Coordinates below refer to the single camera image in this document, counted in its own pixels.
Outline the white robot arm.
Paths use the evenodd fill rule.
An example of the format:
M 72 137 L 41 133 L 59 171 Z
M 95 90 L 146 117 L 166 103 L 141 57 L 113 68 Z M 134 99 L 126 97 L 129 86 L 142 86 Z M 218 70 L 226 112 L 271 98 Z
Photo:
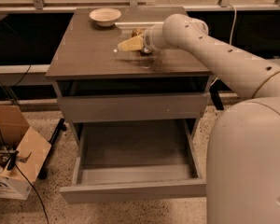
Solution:
M 204 21 L 181 14 L 118 49 L 182 49 L 241 97 L 210 134 L 207 224 L 280 224 L 280 64 L 209 36 Z

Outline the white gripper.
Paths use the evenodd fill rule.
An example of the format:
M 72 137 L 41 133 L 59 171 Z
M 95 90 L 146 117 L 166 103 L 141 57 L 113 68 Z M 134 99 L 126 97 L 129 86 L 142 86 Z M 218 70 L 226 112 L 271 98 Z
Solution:
M 133 36 L 118 44 L 118 51 L 136 51 L 145 48 L 146 50 L 168 49 L 170 46 L 163 35 L 163 24 L 155 24 L 146 28 L 144 38 L 140 35 Z

